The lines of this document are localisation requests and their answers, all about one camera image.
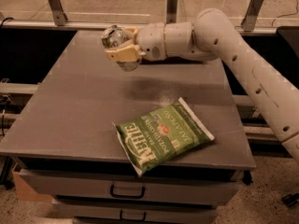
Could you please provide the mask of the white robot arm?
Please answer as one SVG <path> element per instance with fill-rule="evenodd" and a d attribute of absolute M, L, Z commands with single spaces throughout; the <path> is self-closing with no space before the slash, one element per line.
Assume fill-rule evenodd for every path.
<path fill-rule="evenodd" d="M 221 59 L 277 139 L 299 161 L 299 90 L 248 45 L 222 11 L 207 8 L 194 22 L 158 22 L 142 28 L 112 25 L 101 39 L 106 56 L 124 71 L 134 70 L 143 60 Z"/>

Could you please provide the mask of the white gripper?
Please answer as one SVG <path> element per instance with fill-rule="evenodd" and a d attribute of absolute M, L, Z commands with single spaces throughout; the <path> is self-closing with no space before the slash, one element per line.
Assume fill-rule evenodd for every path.
<path fill-rule="evenodd" d="M 125 27 L 124 32 L 127 39 L 136 40 L 137 45 L 130 44 L 123 48 L 105 49 L 105 54 L 111 61 L 136 62 L 142 56 L 151 62 L 165 59 L 164 24 L 162 22 L 148 24 L 140 30 L 137 27 Z"/>

